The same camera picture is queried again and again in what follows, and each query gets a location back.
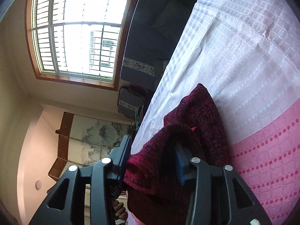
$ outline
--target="pink striped fabric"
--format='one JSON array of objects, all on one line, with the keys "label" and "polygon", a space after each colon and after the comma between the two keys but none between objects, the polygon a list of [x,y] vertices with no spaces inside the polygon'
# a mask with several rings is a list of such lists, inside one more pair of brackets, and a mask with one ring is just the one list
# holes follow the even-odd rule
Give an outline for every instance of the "pink striped fabric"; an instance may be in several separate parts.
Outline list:
[{"label": "pink striped fabric", "polygon": [[232,165],[273,224],[281,224],[300,197],[300,99],[264,128],[230,147]]}]

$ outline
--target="window pane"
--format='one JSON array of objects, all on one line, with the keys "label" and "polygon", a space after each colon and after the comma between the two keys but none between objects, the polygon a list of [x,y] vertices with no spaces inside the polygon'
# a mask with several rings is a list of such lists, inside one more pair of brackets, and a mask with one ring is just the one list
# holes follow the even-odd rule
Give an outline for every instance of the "window pane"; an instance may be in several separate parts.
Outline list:
[{"label": "window pane", "polygon": [[118,41],[102,39],[101,36],[105,34],[107,37],[118,38],[119,31],[120,28],[102,25],[55,26],[54,42],[59,70],[112,78],[116,57],[115,44]]},{"label": "window pane", "polygon": [[38,14],[40,14],[40,13],[47,12],[47,11],[48,11],[48,9],[49,9],[49,7],[48,7],[48,6],[38,9],[38,10],[37,10],[37,15],[38,15]]},{"label": "window pane", "polygon": [[48,16],[46,18],[37,19],[37,26],[43,26],[48,24]]},{"label": "window pane", "polygon": [[49,7],[49,1],[40,3],[37,5],[37,9],[43,8],[43,7]]},{"label": "window pane", "polygon": [[127,0],[54,0],[53,23],[84,21],[121,24],[126,3]]},{"label": "window pane", "polygon": [[37,61],[40,65],[41,72],[54,70],[52,55],[50,52],[48,28],[38,29],[34,31],[35,51]]}]

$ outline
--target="blue gripper pad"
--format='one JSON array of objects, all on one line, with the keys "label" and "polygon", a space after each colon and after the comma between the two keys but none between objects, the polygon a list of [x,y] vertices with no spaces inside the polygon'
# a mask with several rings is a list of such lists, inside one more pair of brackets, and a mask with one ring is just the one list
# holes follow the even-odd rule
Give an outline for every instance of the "blue gripper pad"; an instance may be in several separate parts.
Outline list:
[{"label": "blue gripper pad", "polygon": [[196,172],[190,168],[190,159],[193,158],[190,150],[183,148],[180,143],[175,144],[176,174],[181,185],[187,180],[195,179]]}]

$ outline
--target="wooden window trim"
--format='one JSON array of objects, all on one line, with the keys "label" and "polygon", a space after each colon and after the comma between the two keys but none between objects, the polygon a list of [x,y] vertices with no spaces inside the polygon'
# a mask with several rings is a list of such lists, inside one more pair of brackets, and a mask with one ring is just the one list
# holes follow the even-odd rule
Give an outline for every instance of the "wooden window trim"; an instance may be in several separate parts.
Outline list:
[{"label": "wooden window trim", "polygon": [[33,38],[32,38],[32,24],[31,24],[32,0],[26,0],[26,4],[25,4],[26,43],[27,43],[27,49],[28,49],[28,53],[29,53],[29,57],[30,57],[30,61],[31,61],[31,65],[32,65],[35,77],[38,80],[49,80],[49,81],[55,81],[55,82],[60,82],[60,83],[68,83],[68,84],[74,84],[74,85],[80,85],[80,86],[89,86],[89,87],[94,87],[94,88],[118,91],[121,68],[122,68],[122,63],[123,63],[123,59],[124,59],[127,38],[128,38],[129,30],[130,30],[131,21],[132,21],[134,11],[135,11],[138,1],[139,0],[130,0],[127,12],[125,10],[125,13],[124,13],[125,20],[124,20],[123,28],[121,30],[121,38],[120,38],[120,42],[119,42],[119,49],[118,49],[117,60],[116,60],[117,65],[116,65],[116,70],[115,70],[114,82],[106,83],[106,82],[100,82],[97,80],[80,79],[80,78],[71,77],[71,76],[44,74],[44,73],[40,72],[39,67],[38,67],[38,62],[37,62],[37,59],[35,56],[35,50],[34,50],[34,44],[33,44]]}]

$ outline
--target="metal screw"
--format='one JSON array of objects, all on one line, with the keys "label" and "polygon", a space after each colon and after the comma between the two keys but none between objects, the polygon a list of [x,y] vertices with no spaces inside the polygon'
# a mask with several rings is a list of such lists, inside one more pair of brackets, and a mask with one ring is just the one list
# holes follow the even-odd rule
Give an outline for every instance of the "metal screw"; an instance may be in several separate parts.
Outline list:
[{"label": "metal screw", "polygon": [[198,157],[193,157],[191,161],[193,163],[199,163],[201,160]]},{"label": "metal screw", "polygon": [[77,168],[78,167],[76,165],[69,166],[69,171],[74,172],[77,170]]},{"label": "metal screw", "polygon": [[233,170],[233,167],[230,166],[230,165],[226,165],[226,166],[225,166],[225,170],[227,170],[227,171],[232,171],[232,170]]},{"label": "metal screw", "polygon": [[109,157],[105,157],[101,160],[102,163],[107,164],[110,163],[112,159],[110,159]]},{"label": "metal screw", "polygon": [[260,225],[260,222],[257,220],[257,219],[253,219],[251,222],[250,222],[251,225]]}]

